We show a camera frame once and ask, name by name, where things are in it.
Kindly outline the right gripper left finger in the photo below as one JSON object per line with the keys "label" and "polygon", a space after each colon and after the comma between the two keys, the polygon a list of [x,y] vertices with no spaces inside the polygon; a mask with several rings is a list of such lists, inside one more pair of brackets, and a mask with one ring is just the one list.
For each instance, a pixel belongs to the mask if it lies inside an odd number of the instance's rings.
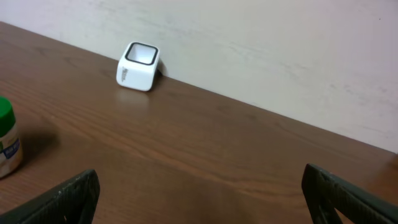
{"label": "right gripper left finger", "polygon": [[88,169],[1,215],[1,224],[87,223],[100,196],[95,170]]}

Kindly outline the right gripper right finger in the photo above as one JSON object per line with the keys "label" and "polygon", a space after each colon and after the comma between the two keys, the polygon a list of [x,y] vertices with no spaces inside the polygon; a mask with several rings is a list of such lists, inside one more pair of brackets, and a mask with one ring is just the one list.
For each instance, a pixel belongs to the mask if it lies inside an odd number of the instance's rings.
{"label": "right gripper right finger", "polygon": [[302,191],[316,224],[341,223],[339,213],[353,223],[397,223],[395,205],[314,164],[305,166]]}

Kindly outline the green lid jar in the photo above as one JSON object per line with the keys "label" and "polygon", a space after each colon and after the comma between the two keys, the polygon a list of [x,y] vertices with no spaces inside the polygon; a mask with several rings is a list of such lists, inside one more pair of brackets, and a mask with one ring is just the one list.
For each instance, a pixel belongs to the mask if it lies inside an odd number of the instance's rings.
{"label": "green lid jar", "polygon": [[19,167],[23,159],[21,140],[11,102],[1,97],[1,178]]}

